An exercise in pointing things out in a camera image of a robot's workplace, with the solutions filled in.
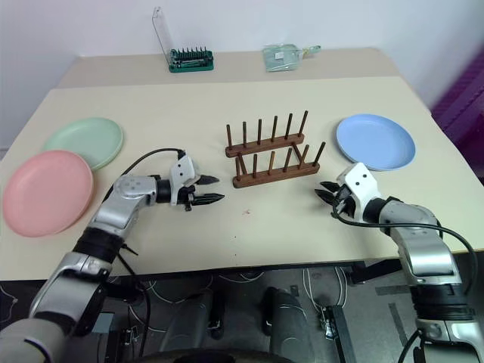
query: wooden peg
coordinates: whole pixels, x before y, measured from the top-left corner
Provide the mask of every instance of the wooden peg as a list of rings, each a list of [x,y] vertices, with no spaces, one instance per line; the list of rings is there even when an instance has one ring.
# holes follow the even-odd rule
[[[284,164],[284,169],[282,170],[283,172],[287,171],[287,167],[289,166],[290,155],[292,152],[293,152],[293,149],[291,148],[287,149],[286,163]]]
[[[324,146],[326,146],[326,143],[323,141],[323,142],[321,143],[321,146],[319,147],[318,153],[316,154],[316,159],[315,159],[315,161],[312,163],[312,165],[313,165],[313,166],[316,166],[316,165],[318,164],[319,157],[321,156],[321,153],[323,152]]]
[[[304,159],[306,158],[306,154],[308,153],[309,150],[309,145],[306,145],[304,147],[304,151],[302,152],[301,159],[299,159],[299,165],[297,166],[297,169],[301,169],[301,166],[304,164]]]
[[[290,131],[290,123],[293,121],[293,114],[289,114],[289,119],[287,119],[287,128],[286,128],[286,135],[284,136],[284,139],[287,140],[287,137],[289,136],[289,131]]]
[[[240,181],[240,161],[239,158],[235,158],[235,171],[237,172],[237,180]]]
[[[230,125],[227,125],[227,139],[228,139],[228,149],[232,150],[232,135],[230,133]]]
[[[247,123],[242,122],[242,133],[244,134],[244,148],[247,147]]]
[[[247,169],[245,168],[244,158],[242,157],[242,154],[238,154],[237,158],[239,159],[239,162],[240,162],[240,168],[242,169],[242,174],[247,174]]]
[[[271,142],[274,142],[275,138],[275,130],[278,127],[278,117],[274,116],[274,124],[272,125],[272,137],[271,137]]]
[[[299,128],[299,133],[297,134],[299,137],[303,133],[304,125],[306,124],[306,117],[308,116],[308,111],[304,111],[304,116],[302,117],[301,127]]]
[[[257,144],[260,145],[260,136],[262,133],[262,119],[259,119],[259,128],[257,129]]]
[[[254,164],[253,164],[253,168],[252,168],[252,177],[256,178],[256,174],[257,174],[257,154],[254,154]]]
[[[272,167],[274,166],[274,157],[275,157],[275,151],[271,152],[271,161],[269,161],[269,169],[267,173],[271,175]]]

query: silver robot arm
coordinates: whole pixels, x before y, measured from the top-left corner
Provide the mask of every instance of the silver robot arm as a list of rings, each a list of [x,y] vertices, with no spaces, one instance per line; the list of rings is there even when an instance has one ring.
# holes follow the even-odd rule
[[[195,183],[218,179],[200,175],[184,155],[167,180],[154,176],[121,176],[101,204],[72,252],[67,253],[30,307],[29,317],[0,332],[0,362],[54,363],[66,339],[88,334],[101,312],[104,283],[138,212],[155,203],[191,206],[216,202],[221,194],[197,196]]]
[[[340,213],[353,217],[354,222],[348,224],[438,225],[436,217],[427,208],[395,198],[381,199],[377,181],[362,163],[350,166],[337,181],[339,184],[322,182],[327,191],[316,190],[316,193],[333,206],[334,216],[338,219],[341,220]],[[467,304],[454,257],[437,231],[408,226],[383,226],[381,231],[388,234],[399,248],[402,269],[417,313],[415,323],[425,342],[422,354],[426,362],[443,362],[443,351],[450,352],[447,357],[451,361],[484,363],[482,331]]]

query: white cable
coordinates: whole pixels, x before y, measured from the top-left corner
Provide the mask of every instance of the white cable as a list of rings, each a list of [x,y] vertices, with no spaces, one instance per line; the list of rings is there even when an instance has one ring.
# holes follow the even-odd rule
[[[339,305],[340,304],[340,301],[341,301],[341,298],[343,297],[343,283],[341,282],[340,274],[338,274],[338,268],[336,268],[336,267],[334,268],[334,273],[338,277],[338,281],[340,283],[340,295],[338,296],[338,301],[336,303],[336,305]]]
[[[306,271],[308,272],[308,277],[309,277],[309,291],[308,291],[308,287],[306,286],[306,273],[305,273]],[[302,269],[302,285],[304,286],[304,291],[306,292],[306,295],[308,296],[308,298],[311,300],[311,303],[314,306],[316,312],[321,312],[322,307],[316,303],[316,301],[312,296],[311,277],[309,275],[308,268]]]
[[[135,310],[132,308],[132,306],[131,306],[131,305],[128,305],[128,308],[129,308],[129,311],[130,311],[130,312],[133,314],[133,316],[135,317],[135,319],[136,319],[137,321],[139,321],[141,324],[143,324],[143,325],[144,325],[144,322],[143,322],[143,321],[142,321],[142,320],[141,320],[141,319],[140,319],[140,318],[139,318],[139,317],[136,315]],[[148,330],[150,330],[150,331],[154,331],[154,332],[156,332],[156,333],[166,333],[166,330],[164,330],[164,329],[156,329],[156,328],[154,328],[154,327],[150,327],[149,325],[148,325]]]
[[[0,291],[3,292],[4,295],[7,295],[8,297],[12,298],[12,304],[10,305],[10,308],[8,310],[8,317],[4,320],[1,320],[0,321],[0,324],[1,324],[9,321],[12,318],[12,309],[14,308],[14,305],[18,303],[18,299],[15,296],[9,294],[7,291],[3,290],[3,287],[1,285],[0,285]]]
[[[345,278],[345,299],[343,300],[343,308],[346,305],[346,298],[348,297],[348,280],[346,280],[346,275],[345,272],[343,271],[343,268],[340,267],[340,271],[343,274],[343,277]]]
[[[210,281],[209,281],[209,283],[205,287],[201,288],[200,290],[206,290],[206,289],[208,289],[210,286],[212,286],[212,282],[213,282],[213,276],[210,275]],[[177,301],[169,300],[166,297],[161,296],[157,292],[157,290],[154,288],[154,286],[157,284],[157,281],[155,281],[153,283],[151,283],[151,281],[148,281],[148,283],[150,284],[150,286],[149,286],[149,288],[147,288],[147,290],[151,290],[153,292],[154,296],[156,296],[158,299],[164,301],[165,303],[168,303],[168,304],[181,304],[181,303],[183,303],[186,300],[186,298],[185,299],[180,299],[180,300],[177,300]]]
[[[229,282],[234,282],[236,284],[247,284],[249,282],[253,282],[255,280],[259,280],[260,277],[264,274],[264,272],[261,272],[260,274],[258,274],[257,276],[255,276],[254,278],[245,278],[244,281],[240,281],[240,280],[232,280],[231,278],[227,278],[225,276],[222,276],[222,275],[219,275],[219,277],[222,279],[222,280],[226,280],[226,281],[229,281]]]
[[[241,276],[244,280],[247,280],[247,281],[251,279],[251,278],[246,277],[244,274],[239,274],[239,276]]]

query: gray floor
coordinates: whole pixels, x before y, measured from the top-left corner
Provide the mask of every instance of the gray floor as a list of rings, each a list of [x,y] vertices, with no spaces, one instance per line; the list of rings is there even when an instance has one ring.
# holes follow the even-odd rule
[[[458,259],[461,273],[466,277],[467,257]],[[311,268],[312,291],[323,306],[336,303],[339,294],[339,284],[333,268]],[[226,275],[230,278],[238,278],[237,275]],[[318,316],[312,307],[309,298],[303,288],[302,269],[284,269],[267,271],[260,279],[247,284],[236,284],[222,280],[219,276],[213,276],[210,289],[224,290],[227,296],[225,311],[225,335],[221,340],[213,340],[207,337],[205,347],[210,348],[239,348],[268,350],[269,340],[260,330],[260,312],[258,304],[266,287],[274,286],[290,290],[291,285],[297,285],[299,301],[305,309],[308,324],[310,326],[312,342],[315,347],[318,362],[338,362],[335,345],[325,339],[324,332],[319,324]],[[157,292],[170,300],[186,297],[188,294],[204,288],[211,279],[211,275],[200,273],[190,278],[172,278],[158,281],[155,286]],[[2,283],[5,289],[15,291],[17,288],[12,283]],[[470,303],[478,311],[481,324],[484,324],[484,306],[482,295],[484,286],[479,281],[470,296]],[[35,293],[34,288],[25,290],[26,299]],[[160,301],[153,294],[152,318],[150,325],[163,329],[179,307],[178,304],[169,304]],[[20,297],[19,306],[14,309],[14,317],[19,318],[28,303],[22,302]],[[5,317],[5,304],[0,305],[1,317]],[[134,307],[140,317],[144,317],[142,304]],[[117,324],[127,326],[128,310],[126,304],[116,301],[107,301],[104,311],[115,312]],[[401,272],[387,275],[369,281],[366,284],[349,286],[348,298],[344,308],[346,320],[349,326],[355,354],[358,363],[365,362],[396,362],[407,337],[414,331],[415,313],[411,304],[411,297],[405,287],[405,280]],[[136,324],[141,332],[141,324],[131,317],[132,325]],[[146,353],[156,352],[163,338],[163,333],[150,332],[147,341]],[[98,346],[98,334],[90,334],[84,338],[75,338],[68,344],[63,361],[69,363],[96,361],[96,349]],[[102,336],[100,344],[100,357],[104,356],[106,337]],[[134,345],[139,347],[139,340]],[[413,361],[410,356],[405,362]]]

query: table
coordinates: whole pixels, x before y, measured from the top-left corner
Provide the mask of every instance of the table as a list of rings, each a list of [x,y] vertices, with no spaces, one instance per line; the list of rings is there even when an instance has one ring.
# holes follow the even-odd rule
[[[361,51],[366,55],[372,53],[383,64],[389,62],[375,50]],[[352,52],[352,62],[357,64],[358,52]],[[322,52],[318,55],[320,58],[308,60],[308,65],[319,69],[328,57],[335,64],[338,57],[341,62],[347,61],[348,53],[337,54],[329,57]],[[334,76],[325,70],[321,72],[328,74],[320,72],[315,79],[310,79],[303,63],[302,79],[296,79],[297,73],[268,75],[262,71],[259,72],[264,78],[262,81],[254,76],[247,82],[237,77],[223,82],[224,74],[214,73],[215,82],[211,82],[209,73],[198,73],[186,79],[178,74],[176,79],[181,79],[180,82],[168,78],[160,84],[157,77],[164,76],[158,74],[153,81],[158,84],[139,84],[144,82],[143,77],[132,79],[131,75],[109,86],[110,77],[118,79],[116,72],[105,79],[101,77],[99,84],[95,84],[97,81],[90,80],[89,66],[85,63],[89,59],[79,62],[73,66],[73,73],[61,81],[60,88],[49,92],[8,151],[0,164],[0,183],[5,185],[21,163],[37,154],[52,132],[76,119],[102,116],[116,121],[125,132],[125,144],[112,163],[95,172],[91,205],[66,231],[49,237],[25,238],[11,231],[2,219],[0,280],[47,278],[62,256],[73,248],[117,176],[140,155],[158,147],[186,149],[199,163],[202,173],[220,178],[218,184],[200,186],[197,190],[221,193],[225,199],[194,207],[189,213],[183,206],[169,205],[142,210],[127,240],[139,256],[123,251],[139,274],[396,257],[396,245],[387,236],[332,219],[330,207],[313,191],[320,181],[334,180],[350,164],[338,150],[334,133],[341,119],[355,113],[376,113],[395,120],[410,132],[417,145],[417,156],[411,165],[374,173],[383,196],[393,195],[405,202],[426,206],[444,226],[462,233],[477,250],[484,249],[480,231],[484,188],[394,67],[388,66],[387,74],[382,76],[362,67],[357,70],[359,73],[348,70],[348,76],[341,69]],[[99,62],[109,63],[93,60],[96,62],[96,67]],[[134,67],[136,60],[132,58],[127,63]],[[227,64],[217,66],[221,70],[228,67]],[[79,69],[84,69],[85,77],[80,77]],[[117,69],[118,73],[124,72],[121,66]],[[250,74],[246,69],[242,73]],[[84,79],[84,83],[77,85],[76,77],[78,81]],[[294,112],[293,130],[297,130],[304,110],[309,111],[304,131],[305,142],[311,145],[308,160],[315,157],[321,141],[327,142],[319,173],[234,189],[231,185],[234,160],[224,153],[225,124],[231,124],[232,138],[237,143],[242,138],[241,123],[247,121],[248,138],[255,139],[257,119],[262,118],[264,138],[270,136],[271,121],[277,114],[278,133],[283,135],[288,113]],[[259,168],[268,165],[269,154],[259,155]],[[275,165],[283,164],[284,157],[285,152],[278,151]],[[175,155],[171,154],[152,156],[134,173],[167,175],[174,161]],[[452,251],[464,251],[451,237],[445,241]],[[113,274],[126,272],[115,263]]]

